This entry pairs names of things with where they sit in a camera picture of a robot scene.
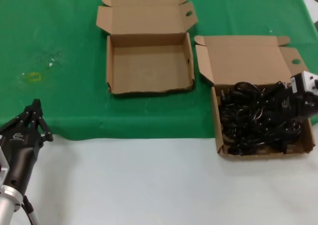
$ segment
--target box lid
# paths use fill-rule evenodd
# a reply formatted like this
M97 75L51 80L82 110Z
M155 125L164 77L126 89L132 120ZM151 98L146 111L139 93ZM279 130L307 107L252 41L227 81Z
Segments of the box lid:
M287 36L196 36L200 73L214 84L290 82L307 71Z
M110 34L186 32L197 21L188 0L102 0L96 25Z

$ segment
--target empty cardboard box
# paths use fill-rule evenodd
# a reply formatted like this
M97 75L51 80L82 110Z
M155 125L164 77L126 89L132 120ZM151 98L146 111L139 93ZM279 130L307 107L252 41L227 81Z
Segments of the empty cardboard box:
M187 30L197 22L188 0L102 0L96 25L107 37L106 80L114 94L191 90Z
M290 78L307 67L297 49L286 47L286 36L196 36L196 51L200 73L214 83L211 90L212 112L217 152L233 158L273 158L309 153L315 146L310 120L302 122L302 132L296 145L289 146L287 154L270 148L255 155L228 154L223 142L218 105L221 90L233 88L240 81L268 87Z

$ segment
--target tangled cables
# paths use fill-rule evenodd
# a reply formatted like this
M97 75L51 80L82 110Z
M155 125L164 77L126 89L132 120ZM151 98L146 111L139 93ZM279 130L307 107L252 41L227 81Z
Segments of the tangled cables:
M233 90L222 91L219 112L229 154L255 154L266 146L286 153L287 145L297 141L300 123L281 120L275 102L275 89L281 90L282 85L278 82L261 91L252 83L238 82Z

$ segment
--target logo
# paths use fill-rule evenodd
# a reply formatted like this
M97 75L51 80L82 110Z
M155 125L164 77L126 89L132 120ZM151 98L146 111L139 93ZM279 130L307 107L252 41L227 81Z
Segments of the logo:
M13 139L23 139L23 135L21 133L15 133Z
M284 99L282 102L282 107L283 108L289 108L290 109L290 104L289 104L289 97L287 99Z
M21 133L15 133L10 141L12 140L24 141L24 138Z

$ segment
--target green cloth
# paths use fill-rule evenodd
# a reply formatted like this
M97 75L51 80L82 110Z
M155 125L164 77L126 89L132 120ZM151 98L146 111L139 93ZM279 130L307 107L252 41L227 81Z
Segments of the green cloth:
M303 0L191 1L199 19L192 43L195 35L288 35L318 73L318 34ZM210 85L199 75L194 48L192 92L117 98L107 91L99 5L0 0L0 125L40 98L53 132L71 140L213 137Z

